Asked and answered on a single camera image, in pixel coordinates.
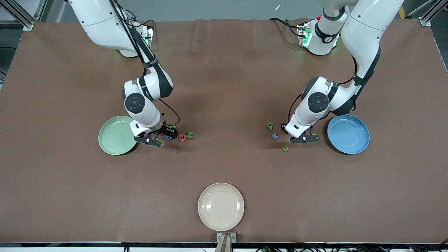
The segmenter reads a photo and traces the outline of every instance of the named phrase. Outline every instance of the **plate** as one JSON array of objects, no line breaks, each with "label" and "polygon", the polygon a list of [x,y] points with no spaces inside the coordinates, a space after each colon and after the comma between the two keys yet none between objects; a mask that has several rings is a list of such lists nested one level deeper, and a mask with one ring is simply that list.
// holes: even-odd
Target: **plate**
[{"label": "plate", "polygon": [[137,143],[129,124],[133,121],[127,116],[109,119],[99,130],[98,143],[107,154],[121,155],[130,151]]},{"label": "plate", "polygon": [[230,184],[210,185],[199,197],[198,212],[208,228],[218,232],[230,230],[243,218],[243,196]]},{"label": "plate", "polygon": [[334,117],[328,124],[327,133],[333,146],[347,154],[358,154],[370,143],[366,124],[352,115]]}]

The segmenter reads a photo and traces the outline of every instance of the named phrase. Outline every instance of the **beige plate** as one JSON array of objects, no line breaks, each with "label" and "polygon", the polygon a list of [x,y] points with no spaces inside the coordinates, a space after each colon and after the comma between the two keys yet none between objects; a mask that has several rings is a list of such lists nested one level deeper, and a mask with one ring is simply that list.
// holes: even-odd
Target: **beige plate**
[{"label": "beige plate", "polygon": [[238,225],[243,217],[243,196],[230,184],[213,184],[199,197],[198,212],[208,228],[218,232],[230,230]]}]

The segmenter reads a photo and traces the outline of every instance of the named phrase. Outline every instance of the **table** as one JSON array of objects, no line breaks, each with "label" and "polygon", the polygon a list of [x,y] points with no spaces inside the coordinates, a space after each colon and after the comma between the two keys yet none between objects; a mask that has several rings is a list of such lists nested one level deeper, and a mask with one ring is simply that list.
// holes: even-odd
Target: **table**
[{"label": "table", "polygon": [[0,240],[213,241],[197,200],[227,182],[245,200],[239,242],[442,241],[447,73],[417,20],[394,20],[381,48],[353,112],[370,146],[350,156],[326,140],[332,116],[315,124],[316,143],[290,144],[280,130],[311,78],[353,74],[342,43],[314,56],[273,21],[158,23],[153,49],[175,85],[165,101],[194,138],[110,156],[98,131],[126,115],[121,88],[139,60],[95,45],[79,24],[35,23],[0,94]]}]

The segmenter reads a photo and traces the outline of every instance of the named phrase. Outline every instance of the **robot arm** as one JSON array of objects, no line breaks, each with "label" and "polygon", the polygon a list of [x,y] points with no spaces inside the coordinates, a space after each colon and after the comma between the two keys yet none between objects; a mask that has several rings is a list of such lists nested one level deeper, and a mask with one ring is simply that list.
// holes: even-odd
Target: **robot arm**
[{"label": "robot arm", "polygon": [[348,6],[359,0],[320,0],[323,4],[322,16],[304,24],[299,31],[305,38],[300,38],[300,45],[315,55],[325,55],[336,46],[339,32],[349,16]]},{"label": "robot arm", "polygon": [[[302,92],[302,102],[284,128],[294,139],[308,135],[304,132],[316,123],[328,110],[335,115],[348,114],[356,99],[373,74],[381,54],[379,41],[392,22],[403,0],[359,0],[342,29],[341,36],[347,50],[358,63],[349,87],[323,77],[312,79]],[[324,104],[317,99],[321,97]]]},{"label": "robot arm", "polygon": [[129,20],[115,0],[71,0],[69,3],[95,44],[119,50],[126,57],[139,56],[142,61],[144,75],[127,81],[121,92],[126,111],[134,119],[130,124],[134,139],[162,147],[158,135],[176,138],[177,131],[165,125],[162,114],[152,103],[169,96],[173,90],[171,78],[150,49],[152,29]]}]

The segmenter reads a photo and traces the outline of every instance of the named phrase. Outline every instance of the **black cable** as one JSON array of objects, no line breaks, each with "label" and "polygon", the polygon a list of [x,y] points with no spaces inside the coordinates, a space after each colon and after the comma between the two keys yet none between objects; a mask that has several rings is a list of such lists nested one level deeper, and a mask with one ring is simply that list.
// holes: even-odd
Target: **black cable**
[{"label": "black cable", "polygon": [[353,246],[343,246],[343,247],[337,248],[336,252],[339,252],[339,250],[343,249],[343,248],[348,248],[348,249],[354,248],[354,250],[350,250],[350,252],[378,252],[373,248],[353,247]]},{"label": "black cable", "polygon": [[178,114],[174,109],[172,109],[166,102],[164,102],[162,99],[159,98],[159,101],[161,101],[163,104],[165,104],[165,106],[167,106],[167,107],[168,107],[171,111],[173,111],[173,112],[176,114],[176,116],[177,116],[177,122],[176,122],[176,123],[167,124],[166,126],[173,126],[173,125],[177,125],[178,123],[180,123],[180,121],[181,121],[181,117],[179,116],[179,114]]},{"label": "black cable", "polygon": [[289,30],[290,30],[294,35],[296,35],[297,37],[301,37],[301,38],[305,38],[305,37],[306,37],[305,35],[300,35],[300,34],[295,33],[295,32],[293,31],[293,29],[291,28],[291,25],[289,25],[289,23],[288,23],[288,19],[286,19],[286,25],[288,26]]},{"label": "black cable", "polygon": [[391,250],[393,250],[396,246],[398,246],[398,244],[395,244],[395,246],[393,246],[392,248],[387,249],[387,251],[391,251]]},{"label": "black cable", "polygon": [[330,111],[324,117],[320,118],[319,120],[325,119],[329,114],[330,114]]},{"label": "black cable", "polygon": [[117,2],[116,0],[109,0],[109,2],[112,4],[112,8],[114,9],[115,14],[118,16],[118,19],[120,20],[121,26],[123,26],[123,29],[125,30],[126,35],[128,36],[129,40],[131,41],[131,44],[132,44],[132,46],[134,47],[135,52],[137,53],[138,57],[139,57],[140,60],[142,61],[142,64],[144,64],[145,61],[144,61],[144,59],[143,59],[142,54],[140,53],[140,49],[138,48],[137,43],[135,42],[135,40],[132,38],[131,34],[129,33],[129,30],[128,30],[129,27],[126,27],[126,26],[128,26],[128,25],[125,25],[125,23],[124,23],[124,22],[126,22],[126,21],[124,21],[123,18],[122,18],[122,17],[125,16],[125,15],[123,14],[123,9],[122,9],[122,8],[119,8],[119,9],[120,9],[120,12],[121,12],[121,15],[122,15],[122,16],[120,16],[120,14],[118,13],[118,11],[117,11],[117,9],[115,8],[115,5],[114,5],[114,3],[116,3],[117,5],[119,5],[118,2]]},{"label": "black cable", "polygon": [[[355,57],[352,56],[352,58],[353,58],[353,63],[355,64],[355,73],[356,73],[358,71],[358,65],[356,63]],[[353,80],[353,76],[350,78],[350,80],[343,82],[343,83],[339,83],[339,84],[346,84],[346,83],[351,82],[352,80]]]},{"label": "black cable", "polygon": [[309,244],[309,243],[300,243],[300,244],[301,244],[301,245],[304,245],[304,246],[307,246],[307,247],[310,247],[310,248],[307,248],[307,249],[309,249],[311,252],[313,252],[312,248],[313,248],[316,252],[320,252],[320,249],[323,249],[324,252],[327,252],[326,249],[324,249],[322,246],[319,246],[319,245],[317,245],[317,244]]},{"label": "black cable", "polygon": [[289,118],[291,116],[291,110],[293,109],[294,103],[296,103],[296,101],[302,96],[302,94],[299,94],[299,96],[297,96],[297,98],[293,101],[293,104],[291,104],[291,107],[289,107],[289,112],[288,112],[288,122],[289,122]]},{"label": "black cable", "polygon": [[289,26],[289,27],[291,27],[291,28],[297,28],[297,26],[292,26],[292,25],[290,25],[289,23],[286,23],[285,21],[283,21],[283,20],[281,20],[281,19],[279,19],[279,18],[276,18],[276,17],[270,18],[269,20],[279,21],[280,23],[282,23],[282,24],[284,24],[284,25],[286,25],[286,26]]},{"label": "black cable", "polygon": [[142,23],[142,26],[145,25],[146,23],[148,23],[149,21],[152,21],[152,27],[155,28],[155,21],[152,19],[146,20],[144,23]]},{"label": "black cable", "polygon": [[130,10],[128,10],[128,9],[125,9],[125,11],[129,12],[130,14],[132,14],[133,19],[134,19],[135,21],[137,21],[137,19],[136,19],[136,17],[135,17],[135,14],[134,14],[132,11],[130,11]]}]

